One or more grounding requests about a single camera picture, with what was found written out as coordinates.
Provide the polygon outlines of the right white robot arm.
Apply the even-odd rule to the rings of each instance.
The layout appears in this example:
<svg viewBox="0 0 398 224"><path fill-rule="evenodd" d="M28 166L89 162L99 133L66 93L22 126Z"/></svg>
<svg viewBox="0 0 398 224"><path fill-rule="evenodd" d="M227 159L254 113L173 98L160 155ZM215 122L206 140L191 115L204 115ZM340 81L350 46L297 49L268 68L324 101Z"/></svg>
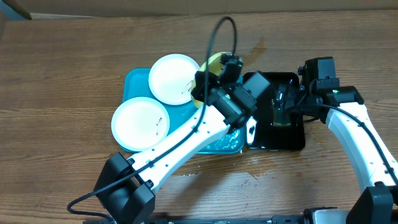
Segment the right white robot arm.
<svg viewBox="0 0 398 224"><path fill-rule="evenodd" d="M353 86L314 79L298 88L279 85L272 99L275 123L285 114L312 116L328 126L354 169L361 195L349 211L308 208L304 223L397 223L397 160L375 130Z"/></svg>

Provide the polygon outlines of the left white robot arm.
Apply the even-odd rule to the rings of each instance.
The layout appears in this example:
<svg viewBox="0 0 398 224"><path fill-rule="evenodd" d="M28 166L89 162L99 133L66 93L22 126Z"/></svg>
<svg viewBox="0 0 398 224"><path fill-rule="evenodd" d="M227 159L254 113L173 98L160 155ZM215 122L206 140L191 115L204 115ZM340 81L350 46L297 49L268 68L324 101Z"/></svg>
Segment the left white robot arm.
<svg viewBox="0 0 398 224"><path fill-rule="evenodd" d="M107 210L110 222L142 223L155 209L161 185L205 146L242 128L256 110L259 94L238 78L241 57L213 55L195 75L194 100L198 111L160 143L126 159L121 153L105 163L94 195Z"/></svg>

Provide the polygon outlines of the yellow plate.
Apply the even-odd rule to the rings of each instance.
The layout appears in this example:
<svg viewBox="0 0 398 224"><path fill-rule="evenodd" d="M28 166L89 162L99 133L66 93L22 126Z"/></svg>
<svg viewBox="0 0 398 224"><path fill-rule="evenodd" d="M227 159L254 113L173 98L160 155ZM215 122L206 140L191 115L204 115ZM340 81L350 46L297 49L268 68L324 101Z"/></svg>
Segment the yellow plate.
<svg viewBox="0 0 398 224"><path fill-rule="evenodd" d="M195 74L195 79L190 88L193 104L201 108L204 101L205 71L208 68L208 94L215 87L229 85L231 83L242 83L241 70L243 60L231 52L218 52L208 59Z"/></svg>

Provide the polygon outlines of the green yellow sponge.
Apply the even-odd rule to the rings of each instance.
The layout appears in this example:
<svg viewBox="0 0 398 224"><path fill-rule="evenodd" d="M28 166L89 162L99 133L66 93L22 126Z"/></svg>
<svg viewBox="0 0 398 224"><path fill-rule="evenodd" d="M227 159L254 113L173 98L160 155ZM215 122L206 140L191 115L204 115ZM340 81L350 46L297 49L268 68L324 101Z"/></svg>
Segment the green yellow sponge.
<svg viewBox="0 0 398 224"><path fill-rule="evenodd" d="M290 117L285 112L284 104L281 101L272 100L273 126L286 127L290 126Z"/></svg>

